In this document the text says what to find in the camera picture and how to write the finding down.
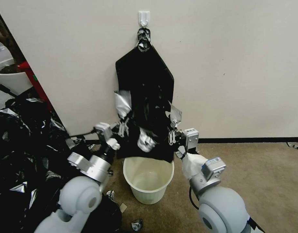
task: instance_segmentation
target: trash pile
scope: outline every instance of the trash pile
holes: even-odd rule
[[[36,98],[6,102],[6,108],[0,110],[0,228],[4,232],[34,232],[60,208],[60,190],[82,175],[67,160],[72,152],[87,159],[92,156],[83,139],[70,139],[44,102]],[[101,215],[105,222],[116,216],[116,223],[103,232],[120,228],[120,209],[107,199],[103,196],[103,203],[91,213],[82,232],[89,232]]]

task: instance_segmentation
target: white plant pot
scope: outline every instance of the white plant pot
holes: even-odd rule
[[[0,62],[0,70],[3,67],[12,64],[14,64],[13,58]],[[0,83],[16,95],[19,95],[32,87],[32,84],[25,72],[0,74]]]

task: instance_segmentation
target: plastic scrap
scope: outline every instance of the plastic scrap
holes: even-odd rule
[[[114,201],[114,191],[113,191],[113,190],[109,190],[109,191],[106,193],[106,196],[107,196],[110,200]]]
[[[175,108],[171,102],[169,102],[169,104],[171,105],[171,114],[169,116],[170,120],[171,120],[171,127],[173,129],[177,128],[180,123],[181,123],[181,116],[182,116],[182,111],[178,110],[177,108]]]
[[[131,93],[130,91],[120,90],[115,91],[114,94],[118,116],[124,119],[132,109]]]
[[[113,176],[113,170],[111,169],[108,170],[108,176]]]
[[[122,203],[120,205],[120,211],[121,211],[121,213],[123,213],[126,209],[127,209],[127,206],[124,203]]]
[[[136,219],[131,222],[131,225],[134,231],[140,231],[143,227],[143,220],[141,218]]]
[[[298,150],[298,142],[287,142],[288,147],[294,148]]]
[[[137,141],[138,147],[143,152],[150,152],[156,145],[156,142],[146,133],[143,128],[139,128],[140,134]]]

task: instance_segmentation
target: bucket rim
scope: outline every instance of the bucket rim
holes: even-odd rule
[[[133,156],[133,157],[128,157],[128,158],[142,158],[142,157],[139,157],[139,156]],[[124,178],[125,178],[125,180],[126,180],[126,182],[130,185],[130,187],[131,188],[133,188],[133,189],[135,189],[135,190],[137,190],[137,191],[139,191],[139,192],[141,192],[141,193],[156,193],[156,192],[159,192],[159,191],[161,191],[162,189],[164,189],[164,188],[166,188],[168,185],[169,185],[169,183],[172,181],[172,179],[173,179],[173,176],[174,176],[174,168],[175,168],[175,166],[174,166],[174,160],[170,163],[171,165],[172,165],[172,174],[171,174],[171,177],[169,178],[169,180],[166,182],[166,184],[165,185],[163,185],[162,187],[160,187],[160,188],[158,188],[158,189],[155,189],[155,190],[143,190],[143,189],[140,189],[140,188],[137,188],[136,186],[134,186],[130,181],[129,181],[129,179],[127,178],[127,175],[126,175],[126,172],[125,172],[125,167],[126,167],[126,159],[128,159],[128,158],[125,158],[124,159],[124,162],[123,162],[123,175],[124,175]]]

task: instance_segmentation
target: soil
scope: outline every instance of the soil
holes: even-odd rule
[[[22,71],[20,71],[18,68],[17,68],[17,65],[16,64],[12,64],[12,65],[9,65],[9,66],[5,66],[3,67],[1,70],[0,70],[0,73],[4,73],[4,74],[9,74],[9,73],[20,73]]]

